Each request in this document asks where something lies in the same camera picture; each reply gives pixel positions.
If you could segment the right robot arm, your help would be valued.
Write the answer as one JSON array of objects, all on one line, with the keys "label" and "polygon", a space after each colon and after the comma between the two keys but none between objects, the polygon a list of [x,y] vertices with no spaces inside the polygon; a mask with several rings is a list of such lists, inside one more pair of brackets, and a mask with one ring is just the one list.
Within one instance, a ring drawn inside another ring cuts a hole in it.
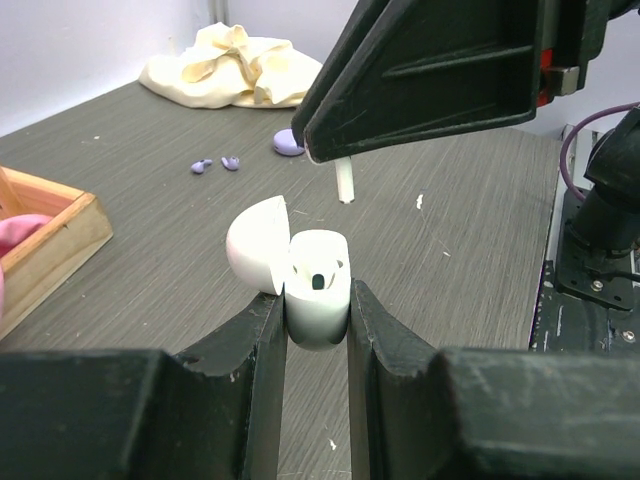
[{"label": "right robot arm", "polygon": [[[316,163],[532,120],[585,85],[607,24],[635,1],[361,1],[291,129]],[[638,278],[639,106],[593,147],[564,217],[560,290],[629,310]]]}]

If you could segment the white earbud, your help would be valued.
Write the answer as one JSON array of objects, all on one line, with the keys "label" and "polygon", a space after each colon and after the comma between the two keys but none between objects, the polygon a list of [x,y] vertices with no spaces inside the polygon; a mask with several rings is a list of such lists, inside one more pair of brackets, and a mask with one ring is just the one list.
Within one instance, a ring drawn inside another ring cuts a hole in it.
[{"label": "white earbud", "polygon": [[351,204],[355,200],[354,177],[350,157],[337,159],[335,162],[338,199],[343,204]]}]

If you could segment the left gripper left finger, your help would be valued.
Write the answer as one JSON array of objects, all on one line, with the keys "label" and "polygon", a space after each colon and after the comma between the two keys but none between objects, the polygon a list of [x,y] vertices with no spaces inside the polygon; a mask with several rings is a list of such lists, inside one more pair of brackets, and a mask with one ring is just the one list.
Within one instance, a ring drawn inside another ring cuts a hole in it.
[{"label": "left gripper left finger", "polygon": [[5,479],[273,479],[287,334],[257,295],[182,352],[7,353]]}]

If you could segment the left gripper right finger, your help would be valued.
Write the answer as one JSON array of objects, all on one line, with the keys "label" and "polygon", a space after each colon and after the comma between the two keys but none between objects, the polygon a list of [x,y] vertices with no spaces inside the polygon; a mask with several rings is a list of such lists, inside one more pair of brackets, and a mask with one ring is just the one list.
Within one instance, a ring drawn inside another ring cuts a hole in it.
[{"label": "left gripper right finger", "polygon": [[523,350],[438,350],[351,285],[356,479],[635,479],[639,362]]}]

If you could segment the white charging case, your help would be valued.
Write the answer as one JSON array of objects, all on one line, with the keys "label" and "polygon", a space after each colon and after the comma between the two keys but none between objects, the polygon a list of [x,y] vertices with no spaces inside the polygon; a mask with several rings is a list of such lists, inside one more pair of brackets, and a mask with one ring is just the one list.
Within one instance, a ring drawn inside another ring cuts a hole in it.
[{"label": "white charging case", "polygon": [[351,268],[347,239],[326,229],[290,233],[283,196],[240,213],[226,235],[235,275],[263,293],[282,295],[292,341],[309,351],[329,350],[348,325]]}]

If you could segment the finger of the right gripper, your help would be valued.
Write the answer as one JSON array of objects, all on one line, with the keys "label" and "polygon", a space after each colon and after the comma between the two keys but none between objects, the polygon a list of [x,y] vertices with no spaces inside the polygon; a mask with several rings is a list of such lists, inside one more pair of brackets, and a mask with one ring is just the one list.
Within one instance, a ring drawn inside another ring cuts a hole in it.
[{"label": "finger of the right gripper", "polygon": [[330,52],[320,73],[307,92],[291,120],[291,129],[297,144],[307,150],[377,150],[380,148],[412,143],[412,135],[374,132],[372,123],[362,124],[360,140],[343,140],[346,118],[340,116],[335,128],[322,126],[320,116],[329,114],[340,100],[341,92],[332,88],[344,75],[352,79],[362,70],[349,62],[359,48],[371,53],[380,53],[385,40],[378,42],[367,37],[378,32],[389,34],[415,11],[413,1],[360,1],[356,4],[338,41]]}]

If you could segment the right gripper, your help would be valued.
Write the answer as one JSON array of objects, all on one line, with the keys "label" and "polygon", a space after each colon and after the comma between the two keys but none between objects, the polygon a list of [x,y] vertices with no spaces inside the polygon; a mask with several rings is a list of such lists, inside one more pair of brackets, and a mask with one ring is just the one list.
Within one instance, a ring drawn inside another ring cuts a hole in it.
[{"label": "right gripper", "polygon": [[[320,124],[344,116],[341,139],[360,140],[369,123],[414,142],[524,123],[583,89],[608,23],[639,11],[639,0],[546,1],[542,21],[539,1],[413,2],[391,33],[367,37],[382,51],[359,48],[349,64],[362,72],[332,88],[340,100]],[[307,151],[324,163],[372,150]]]}]

